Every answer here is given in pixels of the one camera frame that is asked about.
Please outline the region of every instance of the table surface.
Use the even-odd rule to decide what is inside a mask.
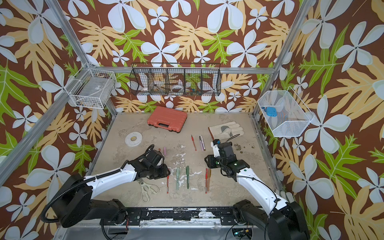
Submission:
[[[149,180],[148,184],[155,184],[160,188],[158,194],[149,192],[150,201],[141,200],[140,184],[130,182],[121,184],[103,192],[95,199],[119,199],[126,207],[205,207],[230,206],[243,199],[248,199],[258,205],[252,195],[232,178],[220,174],[220,169],[212,169],[209,192],[205,193],[204,158],[213,154],[210,147],[211,135],[209,126],[235,121],[243,127],[245,134],[234,138],[233,151],[237,159],[246,161],[256,175],[273,188],[272,180],[257,143],[256,133],[249,114],[203,114],[189,113],[180,133],[148,126],[150,114],[118,114],[107,136],[100,156],[94,166],[92,174],[120,167],[125,160],[133,160],[143,154],[147,147],[155,144],[155,149],[166,147],[164,163],[171,168],[169,177],[169,194],[167,194],[167,178]],[[131,132],[140,132],[142,142],[136,147],[128,147],[125,137]],[[193,146],[191,134],[194,136],[197,151]],[[206,151],[202,151],[199,135],[203,136]],[[189,166],[189,189],[187,189],[186,166]],[[179,189],[176,190],[176,168],[180,167]]]

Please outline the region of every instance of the black wire basket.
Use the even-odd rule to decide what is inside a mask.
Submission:
[[[132,63],[130,87],[134,95],[218,96],[220,64],[161,63],[163,67]]]

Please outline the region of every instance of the wall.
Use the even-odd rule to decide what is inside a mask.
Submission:
[[[0,161],[6,161],[80,64],[42,0],[0,0],[0,24]],[[0,187],[0,239],[53,238],[56,225],[38,216],[70,174],[85,174],[109,122],[107,111],[63,108]]]
[[[220,63],[221,67],[272,67],[301,1],[229,2],[87,0],[60,1],[60,4],[95,65],[209,62]],[[225,8],[231,9],[230,16]],[[112,98],[118,111],[148,112],[156,106],[166,106],[188,112],[250,112],[259,97],[256,90],[260,93],[257,83],[266,79],[266,76],[225,74],[223,82],[229,82],[222,83],[222,94],[214,99],[175,95],[136,97],[130,93],[128,76],[118,74],[119,83]]]
[[[316,3],[274,83],[300,92],[316,120],[298,138],[273,137],[262,120],[313,240],[384,239],[383,4]]]

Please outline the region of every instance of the red toolbox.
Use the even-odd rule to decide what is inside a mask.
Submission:
[[[186,119],[187,113],[185,112],[172,108],[157,107],[148,118],[147,123],[149,126],[160,127],[170,132],[179,133]]]

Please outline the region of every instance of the white tape roll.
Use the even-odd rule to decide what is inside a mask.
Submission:
[[[143,136],[139,132],[131,132],[125,137],[125,144],[129,147],[137,146],[143,140]]]

